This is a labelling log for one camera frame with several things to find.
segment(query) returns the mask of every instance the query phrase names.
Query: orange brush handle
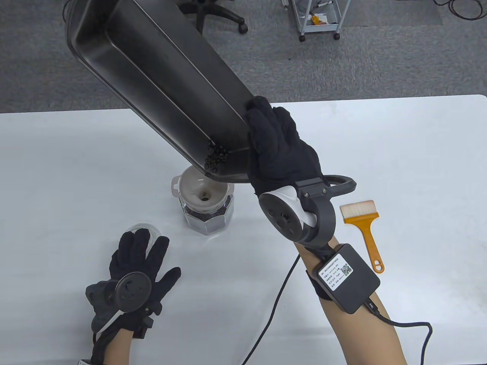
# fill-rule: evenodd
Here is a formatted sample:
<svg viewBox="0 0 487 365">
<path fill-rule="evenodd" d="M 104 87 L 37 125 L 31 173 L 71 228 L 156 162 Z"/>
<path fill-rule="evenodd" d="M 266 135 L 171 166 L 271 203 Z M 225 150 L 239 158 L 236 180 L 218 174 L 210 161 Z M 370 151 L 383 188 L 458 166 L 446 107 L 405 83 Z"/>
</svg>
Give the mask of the orange brush handle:
<svg viewBox="0 0 487 365">
<path fill-rule="evenodd" d="M 372 269 L 376 273 L 381 274 L 384 272 L 384 263 L 380 258 L 379 250 L 377 249 L 374 236 L 372 236 L 372 232 L 370 230 L 372 222 L 378 216 L 379 214 L 371 218 L 356 217 L 356 218 L 346 219 L 345 223 L 353 224 L 362 232 L 362 235 L 364 236 L 364 240 L 365 240 L 365 245 L 367 246 L 367 251 L 369 252 L 369 258 L 372 264 Z"/>
</svg>

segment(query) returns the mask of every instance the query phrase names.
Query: label sticker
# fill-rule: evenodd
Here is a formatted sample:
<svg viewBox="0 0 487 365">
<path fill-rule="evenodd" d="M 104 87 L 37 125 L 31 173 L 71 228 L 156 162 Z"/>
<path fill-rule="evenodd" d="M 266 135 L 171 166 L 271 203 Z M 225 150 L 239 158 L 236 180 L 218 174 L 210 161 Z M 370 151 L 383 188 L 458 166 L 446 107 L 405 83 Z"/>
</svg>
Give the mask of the label sticker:
<svg viewBox="0 0 487 365">
<path fill-rule="evenodd" d="M 345 261 L 342 255 L 338 254 L 318 272 L 318 275 L 334 291 L 353 272 L 354 269 Z"/>
</svg>

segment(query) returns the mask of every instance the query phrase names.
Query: brush bristles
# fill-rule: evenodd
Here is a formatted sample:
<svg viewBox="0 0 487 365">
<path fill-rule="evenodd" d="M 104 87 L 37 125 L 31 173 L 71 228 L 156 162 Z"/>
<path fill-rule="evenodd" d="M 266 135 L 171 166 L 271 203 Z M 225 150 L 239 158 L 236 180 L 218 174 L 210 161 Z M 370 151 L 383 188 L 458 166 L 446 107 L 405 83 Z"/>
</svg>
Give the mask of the brush bristles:
<svg viewBox="0 0 487 365">
<path fill-rule="evenodd" d="M 377 213 L 373 200 L 361 201 L 358 203 L 342 205 L 340 207 L 343 219 L 365 216 Z"/>
</svg>

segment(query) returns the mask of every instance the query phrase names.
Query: forearm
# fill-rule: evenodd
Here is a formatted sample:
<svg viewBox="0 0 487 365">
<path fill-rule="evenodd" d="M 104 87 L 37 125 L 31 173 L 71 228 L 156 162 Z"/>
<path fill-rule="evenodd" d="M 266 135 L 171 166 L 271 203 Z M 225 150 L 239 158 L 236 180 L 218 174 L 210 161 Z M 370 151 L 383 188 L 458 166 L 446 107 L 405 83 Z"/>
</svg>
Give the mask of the forearm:
<svg viewBox="0 0 487 365">
<path fill-rule="evenodd" d="M 105 350 L 104 365 L 129 365 L 132 331 L 121 329 Z"/>
<path fill-rule="evenodd" d="M 335 247 L 335 237 L 330 241 Z M 319 259 L 303 246 L 296 244 L 309 273 L 320 263 Z M 370 297 L 380 313 L 388 318 L 387 312 L 376 293 Z M 389 326 L 372 315 L 364 306 L 354 314 L 343 312 L 329 300 L 320 299 L 321 306 L 337 335 L 348 365 L 407 365 L 401 343 L 393 326 Z"/>
</svg>

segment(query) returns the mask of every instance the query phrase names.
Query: metal cart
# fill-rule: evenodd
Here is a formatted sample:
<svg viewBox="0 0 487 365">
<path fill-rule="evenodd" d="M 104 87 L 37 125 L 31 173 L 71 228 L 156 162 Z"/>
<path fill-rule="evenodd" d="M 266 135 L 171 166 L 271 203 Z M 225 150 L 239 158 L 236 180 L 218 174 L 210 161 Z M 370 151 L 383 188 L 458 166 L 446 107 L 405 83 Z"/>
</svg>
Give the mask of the metal cart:
<svg viewBox="0 0 487 365">
<path fill-rule="evenodd" d="M 304 42 L 306 33 L 317 32 L 335 32 L 333 38 L 339 40 L 341 27 L 347 15 L 350 1 L 347 0 L 343 14 L 340 12 L 337 0 L 282 0 L 282 4 L 287 8 L 289 2 L 292 3 L 294 14 L 296 15 L 296 25 L 300 33 L 299 39 L 300 42 Z M 327 24 L 315 25 L 310 19 L 310 15 L 314 13 L 325 14 Z"/>
</svg>

